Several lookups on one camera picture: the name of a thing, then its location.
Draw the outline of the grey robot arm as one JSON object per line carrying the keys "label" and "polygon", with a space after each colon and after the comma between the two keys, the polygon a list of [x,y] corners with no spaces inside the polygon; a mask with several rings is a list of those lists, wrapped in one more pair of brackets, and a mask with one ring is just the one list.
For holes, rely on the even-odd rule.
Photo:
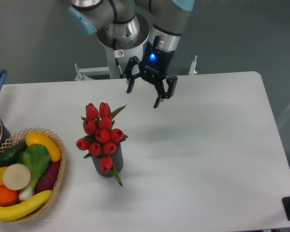
{"label": "grey robot arm", "polygon": [[110,78],[126,79],[127,92],[142,78],[159,103],[173,96],[177,77],[167,70],[193,6],[192,0],[73,0],[68,13],[104,46]]}

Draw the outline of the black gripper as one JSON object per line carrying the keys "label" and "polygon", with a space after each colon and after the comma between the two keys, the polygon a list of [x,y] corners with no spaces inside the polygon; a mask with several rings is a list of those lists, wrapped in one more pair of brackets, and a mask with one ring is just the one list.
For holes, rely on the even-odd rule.
{"label": "black gripper", "polygon": [[[123,72],[123,76],[128,81],[127,93],[131,93],[135,79],[140,76],[155,86],[158,96],[154,108],[159,106],[161,99],[169,99],[173,96],[178,80],[177,76],[166,76],[175,51],[160,48],[160,39],[161,36],[156,35],[153,42],[147,42],[141,62],[136,56],[129,58]],[[132,69],[135,66],[139,66],[140,71],[132,74]],[[164,88],[163,81],[168,85],[167,90]]]}

